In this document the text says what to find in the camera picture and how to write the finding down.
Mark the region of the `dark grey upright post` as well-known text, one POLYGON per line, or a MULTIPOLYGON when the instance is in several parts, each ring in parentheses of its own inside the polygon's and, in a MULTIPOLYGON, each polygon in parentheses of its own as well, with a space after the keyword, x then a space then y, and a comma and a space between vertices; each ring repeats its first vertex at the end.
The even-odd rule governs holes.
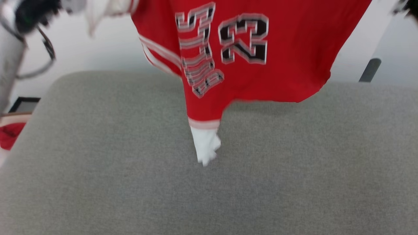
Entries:
POLYGON ((381 64, 382 60, 380 58, 369 60, 363 74, 360 76, 359 82, 371 83, 381 64))

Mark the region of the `red garment in basket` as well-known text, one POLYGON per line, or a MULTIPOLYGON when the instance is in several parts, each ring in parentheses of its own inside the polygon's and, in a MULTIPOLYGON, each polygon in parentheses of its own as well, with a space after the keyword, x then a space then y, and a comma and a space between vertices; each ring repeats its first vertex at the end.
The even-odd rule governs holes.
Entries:
POLYGON ((25 122, 16 122, 0 127, 0 148, 11 150, 25 125, 25 122))

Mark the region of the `red basketball jersey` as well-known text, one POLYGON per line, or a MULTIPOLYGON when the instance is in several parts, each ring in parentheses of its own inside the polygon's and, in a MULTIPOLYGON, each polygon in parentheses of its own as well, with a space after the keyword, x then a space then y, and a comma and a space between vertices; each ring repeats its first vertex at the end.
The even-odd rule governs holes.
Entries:
POLYGON ((372 0, 86 0, 88 31, 131 16, 148 61, 182 79, 197 160, 206 166, 234 101, 301 102, 330 79, 372 0))

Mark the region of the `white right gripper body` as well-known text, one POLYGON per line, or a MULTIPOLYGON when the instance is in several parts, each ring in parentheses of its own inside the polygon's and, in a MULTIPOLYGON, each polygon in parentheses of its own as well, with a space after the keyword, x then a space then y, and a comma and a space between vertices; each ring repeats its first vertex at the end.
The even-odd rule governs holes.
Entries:
POLYGON ((418 0, 397 0, 392 14, 404 14, 405 17, 418 21, 418 0))

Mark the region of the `grey fabric sofa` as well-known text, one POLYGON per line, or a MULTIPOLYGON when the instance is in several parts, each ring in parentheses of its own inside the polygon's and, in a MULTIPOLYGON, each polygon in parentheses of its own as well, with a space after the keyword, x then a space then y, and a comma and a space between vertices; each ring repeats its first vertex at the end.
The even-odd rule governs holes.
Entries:
POLYGON ((0 168, 0 235, 418 235, 418 89, 234 103, 197 162, 183 86, 58 79, 0 168))

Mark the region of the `black rectangular frame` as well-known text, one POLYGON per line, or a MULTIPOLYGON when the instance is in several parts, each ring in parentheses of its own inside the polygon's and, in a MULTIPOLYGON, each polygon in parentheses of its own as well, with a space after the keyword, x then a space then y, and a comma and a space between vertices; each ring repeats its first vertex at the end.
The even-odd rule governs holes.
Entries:
POLYGON ((32 113, 41 98, 18 97, 8 113, 32 113))

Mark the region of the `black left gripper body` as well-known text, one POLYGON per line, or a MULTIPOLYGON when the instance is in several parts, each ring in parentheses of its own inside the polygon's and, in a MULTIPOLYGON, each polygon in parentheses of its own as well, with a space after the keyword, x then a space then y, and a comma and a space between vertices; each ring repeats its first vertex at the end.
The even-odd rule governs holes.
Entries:
POLYGON ((48 14, 57 14, 61 8, 61 0, 21 0, 15 10, 17 32, 30 33, 38 24, 47 23, 48 14))

